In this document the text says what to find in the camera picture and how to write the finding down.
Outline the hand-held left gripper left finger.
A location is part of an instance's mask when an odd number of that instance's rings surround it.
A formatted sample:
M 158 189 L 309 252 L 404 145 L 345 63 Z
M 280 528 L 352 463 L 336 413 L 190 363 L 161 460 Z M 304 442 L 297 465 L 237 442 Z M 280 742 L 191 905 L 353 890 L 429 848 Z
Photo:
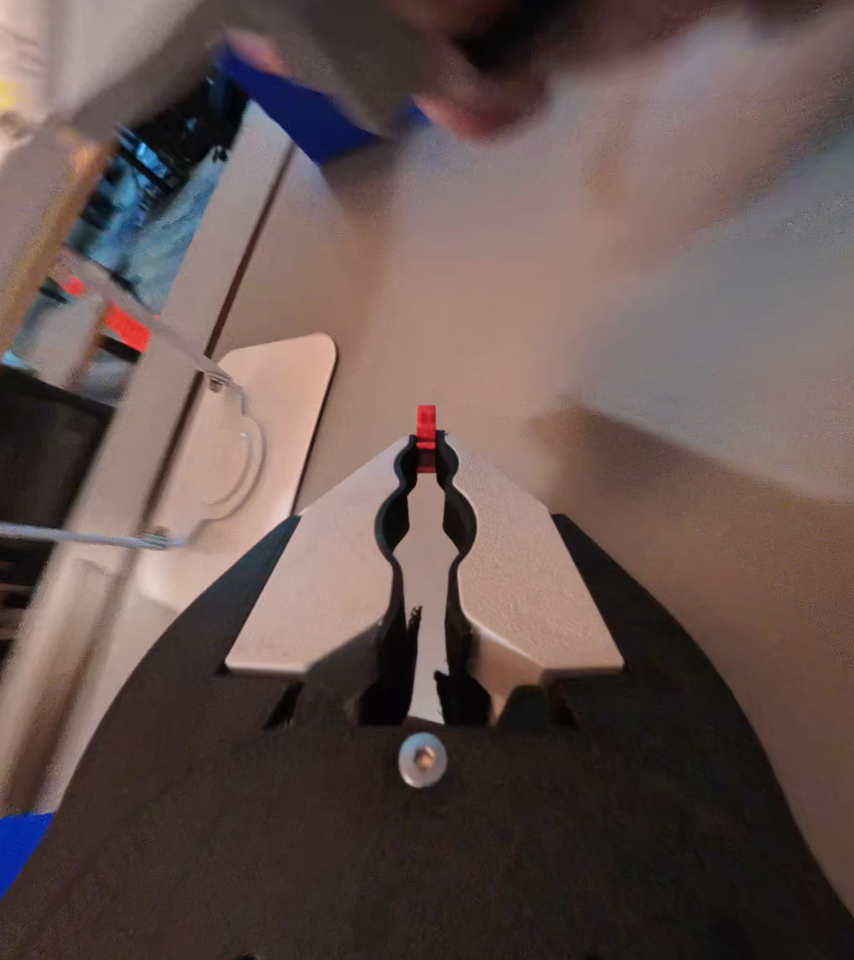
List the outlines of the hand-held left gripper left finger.
M 323 689 L 361 724 L 407 718 L 418 640 L 396 549 L 417 476 L 417 442 L 403 437 L 301 511 L 226 656 L 231 673 Z

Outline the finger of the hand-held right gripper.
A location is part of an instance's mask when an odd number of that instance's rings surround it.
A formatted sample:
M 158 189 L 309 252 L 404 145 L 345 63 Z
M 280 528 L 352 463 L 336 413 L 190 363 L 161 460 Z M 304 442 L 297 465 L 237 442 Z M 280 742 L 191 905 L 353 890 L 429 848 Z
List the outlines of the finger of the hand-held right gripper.
M 238 2 L 228 45 L 252 66 L 331 98 L 358 127 L 389 135 L 435 80 L 435 46 L 392 2 Z

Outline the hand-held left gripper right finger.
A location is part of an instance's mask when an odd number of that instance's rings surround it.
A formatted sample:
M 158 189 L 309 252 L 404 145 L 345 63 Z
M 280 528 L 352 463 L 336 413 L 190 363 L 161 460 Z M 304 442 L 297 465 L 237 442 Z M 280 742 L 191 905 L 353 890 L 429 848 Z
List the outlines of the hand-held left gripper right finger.
M 443 532 L 456 547 L 444 614 L 446 724 L 490 724 L 520 689 L 625 668 L 550 510 L 462 440 L 437 434 Z

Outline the small red fan connector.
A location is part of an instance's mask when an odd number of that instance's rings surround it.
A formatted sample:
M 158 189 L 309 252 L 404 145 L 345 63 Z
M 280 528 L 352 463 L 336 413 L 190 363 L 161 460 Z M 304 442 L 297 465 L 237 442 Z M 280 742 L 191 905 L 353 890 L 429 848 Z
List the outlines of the small red fan connector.
M 415 449 L 418 474 L 434 474 L 437 469 L 437 408 L 419 405 L 416 410 Z

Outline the white document stand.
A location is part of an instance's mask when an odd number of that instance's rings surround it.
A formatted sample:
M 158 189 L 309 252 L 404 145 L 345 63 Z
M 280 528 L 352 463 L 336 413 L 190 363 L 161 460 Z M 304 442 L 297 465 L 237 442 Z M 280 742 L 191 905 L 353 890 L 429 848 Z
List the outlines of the white document stand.
M 0 167 L 0 575 L 38 567 L 57 546 L 96 559 L 145 551 L 153 595 L 185 605 L 292 512 L 336 364 L 324 333 L 257 343 L 215 362 L 208 335 L 215 300 L 239 266 L 268 188 L 279 185 L 280 148 L 293 142 L 251 101 L 217 186 L 241 187 L 254 135 L 266 135 L 252 199 L 204 210 L 162 310 L 114 280 L 88 254 L 62 249 L 101 173 L 106 141 L 65 123 L 46 92 L 43 118 Z M 38 378 L 3 357 L 46 283 L 88 314 L 101 338 L 99 298 L 65 294 L 74 275 L 151 334 L 130 366 L 120 407 Z

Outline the orange traffic cone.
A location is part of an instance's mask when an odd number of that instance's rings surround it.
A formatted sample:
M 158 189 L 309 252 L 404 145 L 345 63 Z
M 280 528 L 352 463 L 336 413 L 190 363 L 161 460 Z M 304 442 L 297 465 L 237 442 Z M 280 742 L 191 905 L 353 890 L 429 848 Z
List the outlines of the orange traffic cone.
M 138 354 L 145 354 L 150 346 L 152 334 L 131 313 L 125 311 L 119 305 L 107 301 L 102 295 L 95 294 L 91 286 L 73 274 L 68 274 L 65 278 L 55 279 L 54 283 L 67 296 L 77 301 L 99 297 L 103 303 L 103 306 L 98 308 L 97 322 L 99 327 L 105 330 L 106 335 L 111 336 L 123 346 Z

